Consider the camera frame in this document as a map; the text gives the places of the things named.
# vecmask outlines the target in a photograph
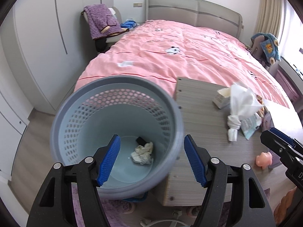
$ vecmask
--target wardrobe door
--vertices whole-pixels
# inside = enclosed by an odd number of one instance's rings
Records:
[[[0,113],[20,133],[23,134],[26,124],[15,114],[0,92]]]
[[[20,139],[21,134],[0,113],[0,175],[8,180]]]
[[[57,109],[70,87],[68,61],[56,16],[55,0],[17,0],[15,23],[28,70],[42,94]]]
[[[54,110],[96,56],[82,0],[18,0],[15,24],[28,70]]]

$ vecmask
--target basket rim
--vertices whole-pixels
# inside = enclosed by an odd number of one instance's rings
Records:
[[[150,190],[151,188],[156,186],[166,177],[169,170],[173,167],[173,164],[175,163],[175,160],[177,159],[180,153],[184,139],[184,125],[181,111],[179,110],[175,100],[166,91],[164,91],[160,86],[156,85],[155,83],[140,77],[127,75],[109,76],[97,79],[81,87],[70,97],[68,97],[64,104],[59,108],[52,124],[50,133],[51,154],[52,157],[56,160],[56,162],[63,161],[62,156],[59,152],[56,151],[55,147],[58,147],[59,129],[66,112],[75,103],[75,101],[79,99],[79,96],[83,96],[84,94],[95,88],[115,83],[128,83],[139,85],[158,95],[158,97],[166,104],[167,108],[171,112],[171,116],[174,121],[175,132],[173,141],[171,143],[172,147],[170,151],[166,154],[166,157],[163,159],[162,163],[155,167],[147,177],[136,183],[132,183],[130,185],[122,186],[119,188],[98,188],[99,195],[102,199],[129,198],[144,193],[147,190]]]

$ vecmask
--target window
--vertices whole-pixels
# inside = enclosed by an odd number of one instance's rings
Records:
[[[285,0],[284,28],[279,51],[303,78],[303,24],[287,0]]]

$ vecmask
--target pink cabinet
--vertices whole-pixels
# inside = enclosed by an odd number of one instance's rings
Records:
[[[288,79],[283,75],[283,73],[280,70],[278,70],[275,79],[282,86],[282,88],[284,89],[284,91],[286,92],[287,96],[289,97],[292,103],[300,98],[297,91],[292,87],[291,83],[288,81]]]

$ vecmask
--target pink comforter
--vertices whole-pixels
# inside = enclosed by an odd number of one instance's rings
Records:
[[[143,77],[171,96],[177,77],[228,87],[241,81],[261,97],[289,106],[282,87],[239,40],[213,29],[178,22],[148,21],[128,33],[89,63],[75,90],[112,75]]]

